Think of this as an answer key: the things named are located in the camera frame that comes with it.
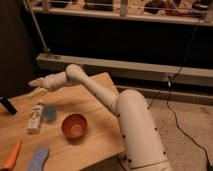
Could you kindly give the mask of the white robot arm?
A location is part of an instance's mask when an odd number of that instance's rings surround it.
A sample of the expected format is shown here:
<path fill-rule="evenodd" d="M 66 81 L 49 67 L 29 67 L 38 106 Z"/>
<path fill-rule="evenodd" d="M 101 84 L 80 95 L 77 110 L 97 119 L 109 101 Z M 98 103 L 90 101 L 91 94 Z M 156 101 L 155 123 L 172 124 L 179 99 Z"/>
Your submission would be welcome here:
<path fill-rule="evenodd" d="M 128 171 L 173 171 L 157 126 L 144 96 L 132 89 L 114 93 L 94 81 L 84 70 L 70 64 L 66 70 L 29 82 L 33 96 L 82 84 L 117 117 L 127 156 Z"/>

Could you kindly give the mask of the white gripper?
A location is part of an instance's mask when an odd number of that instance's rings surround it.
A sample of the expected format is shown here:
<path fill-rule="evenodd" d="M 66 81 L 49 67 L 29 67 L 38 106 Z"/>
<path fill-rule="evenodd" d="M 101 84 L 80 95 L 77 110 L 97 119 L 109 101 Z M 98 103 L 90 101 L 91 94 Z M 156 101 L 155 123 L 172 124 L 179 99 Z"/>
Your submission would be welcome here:
<path fill-rule="evenodd" d="M 29 93 L 30 98 L 39 97 L 47 93 L 48 91 L 55 91 L 57 87 L 57 79 L 54 75 L 49 75 L 45 78 L 40 77 L 29 82 L 32 87 L 38 87 Z"/>

